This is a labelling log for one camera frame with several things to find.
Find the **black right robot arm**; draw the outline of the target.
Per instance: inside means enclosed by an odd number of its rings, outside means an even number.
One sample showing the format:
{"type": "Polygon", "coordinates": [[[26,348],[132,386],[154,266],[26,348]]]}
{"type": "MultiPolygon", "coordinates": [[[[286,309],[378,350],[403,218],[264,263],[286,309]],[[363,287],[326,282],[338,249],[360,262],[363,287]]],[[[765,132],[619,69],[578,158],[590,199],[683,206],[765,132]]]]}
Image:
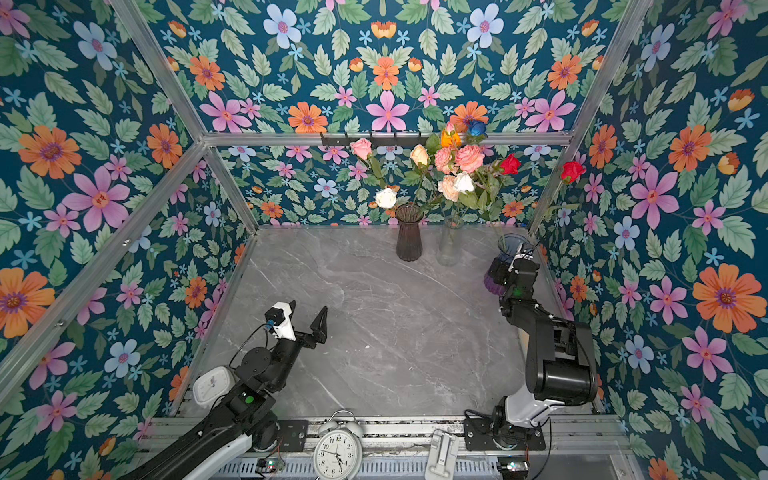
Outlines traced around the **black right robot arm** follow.
{"type": "Polygon", "coordinates": [[[504,397],[491,417],[494,443],[513,449],[538,433],[555,410],[595,400],[596,360],[589,327],[547,311],[534,299],[534,260],[525,255],[495,259],[488,275],[502,288],[499,310],[518,329],[525,357],[525,384],[504,397]]]}

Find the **pink rose stem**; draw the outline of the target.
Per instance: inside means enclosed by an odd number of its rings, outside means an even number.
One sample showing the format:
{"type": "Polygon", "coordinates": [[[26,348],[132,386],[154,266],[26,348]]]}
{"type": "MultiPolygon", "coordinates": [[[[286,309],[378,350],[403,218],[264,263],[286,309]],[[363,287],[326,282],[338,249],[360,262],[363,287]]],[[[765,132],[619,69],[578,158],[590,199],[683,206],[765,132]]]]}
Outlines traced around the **pink rose stem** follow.
{"type": "Polygon", "coordinates": [[[374,153],[373,144],[367,138],[358,139],[350,144],[352,153],[358,162],[366,168],[366,181],[379,189],[387,186],[381,162],[374,153]]]}

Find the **dark pink ribbed glass vase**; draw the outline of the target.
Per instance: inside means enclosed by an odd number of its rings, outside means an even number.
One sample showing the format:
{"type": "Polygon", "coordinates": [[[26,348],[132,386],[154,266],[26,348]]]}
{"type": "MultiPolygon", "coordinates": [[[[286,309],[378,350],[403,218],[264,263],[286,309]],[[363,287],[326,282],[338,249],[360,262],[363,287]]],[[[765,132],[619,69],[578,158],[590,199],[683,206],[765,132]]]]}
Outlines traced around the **dark pink ribbed glass vase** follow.
{"type": "Polygon", "coordinates": [[[405,262],[418,260],[423,251],[420,233],[420,222],[423,218],[421,209],[413,203],[400,205],[395,211],[395,218],[399,225],[397,256],[405,262]]]}

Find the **red rose stem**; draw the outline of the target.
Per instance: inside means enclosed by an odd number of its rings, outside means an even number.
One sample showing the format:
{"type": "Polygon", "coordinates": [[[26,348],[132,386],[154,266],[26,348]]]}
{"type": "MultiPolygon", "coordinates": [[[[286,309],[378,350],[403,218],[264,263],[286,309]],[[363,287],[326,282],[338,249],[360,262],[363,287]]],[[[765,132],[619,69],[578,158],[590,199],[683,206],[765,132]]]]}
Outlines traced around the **red rose stem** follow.
{"type": "Polygon", "coordinates": [[[559,192],[578,181],[585,171],[586,168],[577,160],[560,163],[553,170],[543,193],[539,197],[534,216],[528,225],[528,234],[532,238],[540,238],[538,231],[551,214],[553,203],[557,199],[559,192]]]}
{"type": "Polygon", "coordinates": [[[514,154],[508,154],[504,158],[499,158],[491,164],[491,176],[501,178],[519,174],[521,168],[520,160],[514,154]]]}

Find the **yellow rose stem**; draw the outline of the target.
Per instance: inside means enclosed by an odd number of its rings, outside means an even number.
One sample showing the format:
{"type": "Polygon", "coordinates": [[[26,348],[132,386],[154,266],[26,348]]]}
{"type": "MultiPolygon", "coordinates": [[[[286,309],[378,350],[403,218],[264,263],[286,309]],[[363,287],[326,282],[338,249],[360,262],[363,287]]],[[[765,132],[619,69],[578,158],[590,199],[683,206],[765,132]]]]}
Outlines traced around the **yellow rose stem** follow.
{"type": "Polygon", "coordinates": [[[455,130],[444,130],[441,133],[440,144],[442,148],[459,149],[462,146],[461,136],[455,130]]]}

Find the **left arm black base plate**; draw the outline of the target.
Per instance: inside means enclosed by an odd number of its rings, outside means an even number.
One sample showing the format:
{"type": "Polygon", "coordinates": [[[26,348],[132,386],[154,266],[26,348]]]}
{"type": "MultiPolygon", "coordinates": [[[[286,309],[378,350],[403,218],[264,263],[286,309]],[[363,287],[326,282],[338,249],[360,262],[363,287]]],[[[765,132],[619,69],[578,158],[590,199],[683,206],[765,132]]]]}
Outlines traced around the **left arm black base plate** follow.
{"type": "Polygon", "coordinates": [[[281,453],[299,453],[305,449],[310,423],[308,420],[279,420],[277,449],[281,453]]]}

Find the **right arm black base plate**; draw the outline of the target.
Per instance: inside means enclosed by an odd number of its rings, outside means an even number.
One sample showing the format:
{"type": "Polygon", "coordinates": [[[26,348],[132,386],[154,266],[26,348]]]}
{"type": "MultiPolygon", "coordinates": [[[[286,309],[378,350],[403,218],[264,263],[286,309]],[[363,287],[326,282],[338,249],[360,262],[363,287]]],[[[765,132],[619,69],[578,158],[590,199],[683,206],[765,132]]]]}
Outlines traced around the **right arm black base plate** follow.
{"type": "Polygon", "coordinates": [[[468,451],[544,451],[545,435],[540,429],[526,429],[503,423],[496,428],[490,419],[465,417],[465,447],[468,451]]]}

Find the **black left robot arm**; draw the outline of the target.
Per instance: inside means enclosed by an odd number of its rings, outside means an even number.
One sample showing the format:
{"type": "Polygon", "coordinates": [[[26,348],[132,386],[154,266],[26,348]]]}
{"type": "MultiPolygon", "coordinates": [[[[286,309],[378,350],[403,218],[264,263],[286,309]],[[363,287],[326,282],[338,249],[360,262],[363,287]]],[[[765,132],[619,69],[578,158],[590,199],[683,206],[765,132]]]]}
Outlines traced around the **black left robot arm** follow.
{"type": "Polygon", "coordinates": [[[281,338],[271,347],[248,351],[234,375],[237,381],[213,403],[207,415],[170,446],[126,474],[126,479],[210,479],[251,448],[269,448],[277,435],[272,408],[304,349],[328,338],[328,308],[323,307],[308,332],[281,338]]]}

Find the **pink cream peony spray stem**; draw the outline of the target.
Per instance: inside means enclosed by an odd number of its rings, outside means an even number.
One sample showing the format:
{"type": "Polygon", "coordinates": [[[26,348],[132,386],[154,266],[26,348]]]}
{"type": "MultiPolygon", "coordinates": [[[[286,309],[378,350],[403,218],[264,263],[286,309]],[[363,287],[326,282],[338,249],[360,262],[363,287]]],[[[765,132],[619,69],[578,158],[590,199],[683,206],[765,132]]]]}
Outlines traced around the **pink cream peony spray stem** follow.
{"type": "MultiPolygon", "coordinates": [[[[435,167],[438,172],[436,183],[437,208],[445,220],[451,216],[458,216],[459,213],[459,209],[453,202],[454,197],[452,196],[454,193],[453,181],[455,176],[460,172],[473,174],[477,170],[480,170],[483,175],[491,174],[491,164],[494,161],[487,161],[485,151],[479,145],[465,145],[456,150],[441,148],[435,154],[435,167]]],[[[502,193],[505,188],[506,177],[499,178],[502,184],[502,193]]],[[[468,223],[476,221],[473,216],[469,216],[468,220],[468,223]]]]}

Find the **clear glass cup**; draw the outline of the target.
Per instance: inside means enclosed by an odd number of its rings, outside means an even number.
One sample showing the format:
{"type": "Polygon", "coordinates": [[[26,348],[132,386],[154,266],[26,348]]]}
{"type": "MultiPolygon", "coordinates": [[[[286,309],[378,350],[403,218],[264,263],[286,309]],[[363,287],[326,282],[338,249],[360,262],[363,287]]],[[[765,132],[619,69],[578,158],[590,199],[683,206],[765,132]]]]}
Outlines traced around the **clear glass cup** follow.
{"type": "Polygon", "coordinates": [[[461,234],[463,220],[460,216],[451,216],[445,220],[442,228],[437,261],[443,266],[458,263],[461,254],[461,234]]]}

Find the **purple ribbed glass vase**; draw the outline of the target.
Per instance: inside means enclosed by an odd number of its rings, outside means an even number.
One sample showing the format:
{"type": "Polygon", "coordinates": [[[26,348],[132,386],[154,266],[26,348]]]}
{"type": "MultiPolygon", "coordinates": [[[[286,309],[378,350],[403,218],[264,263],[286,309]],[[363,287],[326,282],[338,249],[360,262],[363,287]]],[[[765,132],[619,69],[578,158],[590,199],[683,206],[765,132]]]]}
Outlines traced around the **purple ribbed glass vase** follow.
{"type": "Polygon", "coordinates": [[[485,288],[493,295],[502,296],[506,290],[509,269],[518,253],[531,254],[533,244],[522,235],[503,234],[497,241],[498,255],[492,260],[484,275],[485,288]]]}

